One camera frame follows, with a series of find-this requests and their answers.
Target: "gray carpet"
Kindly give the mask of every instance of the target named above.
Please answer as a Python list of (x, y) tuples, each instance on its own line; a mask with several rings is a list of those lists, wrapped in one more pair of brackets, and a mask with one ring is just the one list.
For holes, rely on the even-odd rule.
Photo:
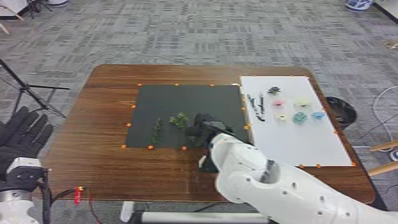
[[(0, 33), (0, 58), (24, 81), (70, 88), (53, 98), (63, 113), (99, 64), (298, 65), (312, 71), (324, 95), (342, 98), (356, 109), (358, 120), (346, 129), (351, 142), (378, 124), (371, 101), (398, 85), (398, 51), (381, 42), (398, 39), (398, 26), (374, 8), (351, 12), (342, 0), (79, 0), (53, 11), (42, 10), (33, 20), (24, 16), (24, 22), (3, 21), (10, 35)], [(1, 120), (15, 94), (1, 82)], [(398, 111), (395, 94), (390, 91), (380, 100), (381, 119)], [(29, 99), (22, 104), (35, 108)], [(61, 122), (51, 116), (56, 130)], [(387, 125), (398, 137), (398, 120)], [(376, 128), (353, 145), (385, 141), (385, 131)], [(387, 154), (367, 149), (356, 152), (365, 168), (388, 162)], [(398, 188), (388, 188), (398, 183), (395, 172), (372, 181), (388, 209), (398, 210)], [(115, 223), (120, 203), (93, 206), (106, 223)], [(184, 204), (149, 207), (186, 209)], [(93, 222), (86, 206), (58, 202), (53, 223), (86, 222)]]

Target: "whiteboard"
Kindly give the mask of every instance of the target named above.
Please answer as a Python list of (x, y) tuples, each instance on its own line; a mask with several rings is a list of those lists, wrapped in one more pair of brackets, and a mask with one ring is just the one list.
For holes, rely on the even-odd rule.
[[(271, 95), (268, 89), (280, 88)], [(241, 93), (244, 95), (244, 109), (248, 114), (252, 141), (268, 159), (285, 162), (292, 166), (351, 166), (349, 156), (335, 134), (328, 116), (312, 118), (314, 112), (323, 112), (323, 106), (305, 76), (241, 76)], [(246, 94), (259, 104), (262, 93), (264, 122), (255, 117)], [(282, 100), (282, 106), (273, 106), (273, 101)], [(296, 106), (298, 101), (307, 101), (305, 107)], [(307, 115), (303, 123), (292, 122), (294, 113)]]

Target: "black glove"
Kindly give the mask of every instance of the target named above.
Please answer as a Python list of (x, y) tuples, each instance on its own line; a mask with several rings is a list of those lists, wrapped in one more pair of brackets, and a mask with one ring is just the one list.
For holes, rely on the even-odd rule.
[(221, 121), (218, 121), (209, 114), (198, 113), (195, 115), (193, 126), (184, 129), (184, 136), (191, 139), (193, 147), (207, 148), (211, 139), (220, 133), (234, 136), (232, 129), (225, 126)]
[(38, 117), (37, 112), (28, 112), (26, 107), (21, 107), (8, 122), (0, 122), (0, 179), (5, 177), (13, 159), (37, 158), (53, 133), (53, 125), (45, 123), (47, 116)]

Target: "white wall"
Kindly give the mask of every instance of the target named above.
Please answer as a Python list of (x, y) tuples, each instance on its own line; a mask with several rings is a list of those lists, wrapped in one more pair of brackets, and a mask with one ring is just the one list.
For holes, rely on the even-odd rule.
[[(28, 5), (26, 0), (0, 0), (0, 4), (5, 5), (15, 13)], [(12, 13), (3, 8), (0, 8), (0, 16), (12, 16)]]
[(398, 0), (376, 0), (376, 4), (392, 14), (394, 18), (398, 18)]

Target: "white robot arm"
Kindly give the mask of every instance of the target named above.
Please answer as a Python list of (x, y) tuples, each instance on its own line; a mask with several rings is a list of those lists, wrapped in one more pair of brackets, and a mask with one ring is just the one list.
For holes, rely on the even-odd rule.
[(230, 135), (220, 133), (207, 147), (221, 196), (234, 203), (248, 203), (276, 223), (398, 223), (395, 212), (355, 201), (296, 167), (271, 161)]
[(38, 224), (28, 209), (33, 207), (31, 191), (40, 177), (38, 160), (15, 158), (6, 169), (6, 180), (0, 182), (0, 224)]

